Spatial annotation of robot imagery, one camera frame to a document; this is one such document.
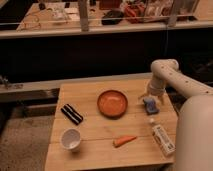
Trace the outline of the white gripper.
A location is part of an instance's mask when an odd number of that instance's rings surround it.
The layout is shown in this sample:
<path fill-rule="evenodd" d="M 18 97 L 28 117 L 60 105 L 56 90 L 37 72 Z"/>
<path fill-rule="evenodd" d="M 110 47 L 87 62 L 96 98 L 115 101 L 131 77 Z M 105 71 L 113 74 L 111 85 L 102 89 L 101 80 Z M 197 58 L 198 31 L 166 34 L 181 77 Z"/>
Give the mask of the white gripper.
<path fill-rule="evenodd" d="M 164 101 L 163 94 L 165 93 L 165 87 L 166 87 L 166 83 L 164 81 L 157 79 L 157 78 L 152 78 L 147 85 L 148 93 L 142 94 L 141 96 L 139 96 L 139 99 L 148 97 L 150 94 L 153 96 L 157 96 L 158 100 L 161 102 L 161 104 L 164 105 L 165 101 Z"/>

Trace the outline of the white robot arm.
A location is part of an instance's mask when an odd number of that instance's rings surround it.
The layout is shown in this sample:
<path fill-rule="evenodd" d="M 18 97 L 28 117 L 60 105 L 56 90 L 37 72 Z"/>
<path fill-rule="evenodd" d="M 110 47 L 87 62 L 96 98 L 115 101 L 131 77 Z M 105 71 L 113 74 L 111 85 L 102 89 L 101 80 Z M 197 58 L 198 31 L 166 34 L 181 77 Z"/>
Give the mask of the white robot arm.
<path fill-rule="evenodd" d="M 169 84 L 186 98 L 177 122 L 174 171 L 213 171 L 213 87 L 178 69 L 175 59 L 153 61 L 152 78 L 144 96 L 162 100 Z"/>

